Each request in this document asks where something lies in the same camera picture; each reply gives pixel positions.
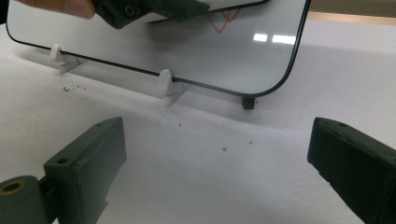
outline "hand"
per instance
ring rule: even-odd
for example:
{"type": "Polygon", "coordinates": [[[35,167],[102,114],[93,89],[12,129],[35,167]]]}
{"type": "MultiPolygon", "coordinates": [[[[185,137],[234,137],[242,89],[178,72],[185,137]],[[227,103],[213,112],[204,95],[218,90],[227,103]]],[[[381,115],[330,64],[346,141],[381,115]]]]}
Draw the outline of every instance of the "hand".
{"type": "Polygon", "coordinates": [[[95,14],[95,7],[91,0],[17,0],[30,7],[58,11],[85,19],[95,14]]]}

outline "white plastic clip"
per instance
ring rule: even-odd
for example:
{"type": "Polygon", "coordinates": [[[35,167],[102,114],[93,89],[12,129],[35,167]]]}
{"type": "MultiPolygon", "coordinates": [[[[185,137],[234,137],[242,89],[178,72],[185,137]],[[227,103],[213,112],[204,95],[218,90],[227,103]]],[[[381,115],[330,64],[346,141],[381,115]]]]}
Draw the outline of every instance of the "white plastic clip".
{"type": "Polygon", "coordinates": [[[172,72],[168,69],[161,71],[158,84],[163,92],[164,106],[171,106],[184,91],[182,83],[172,81],[172,72]]]}
{"type": "Polygon", "coordinates": [[[62,47],[60,45],[53,45],[50,51],[50,59],[56,63],[63,63],[59,66],[59,71],[61,74],[70,71],[71,69],[79,66],[82,63],[87,62],[85,59],[80,59],[78,57],[64,55],[61,53],[62,47]]]}

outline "white work surface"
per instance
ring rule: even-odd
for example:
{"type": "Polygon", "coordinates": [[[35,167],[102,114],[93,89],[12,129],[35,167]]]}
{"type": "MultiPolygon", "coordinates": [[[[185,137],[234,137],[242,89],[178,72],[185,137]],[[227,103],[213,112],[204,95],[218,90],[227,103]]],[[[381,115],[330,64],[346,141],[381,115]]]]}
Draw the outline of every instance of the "white work surface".
{"type": "Polygon", "coordinates": [[[43,176],[94,123],[122,116],[128,161],[99,223],[361,223],[306,154],[315,117],[396,147],[395,36],[391,26],[307,21],[289,80],[244,111],[239,98],[198,87],[165,108],[139,93],[154,77],[98,63],[60,75],[1,26],[0,179],[43,176]]]}

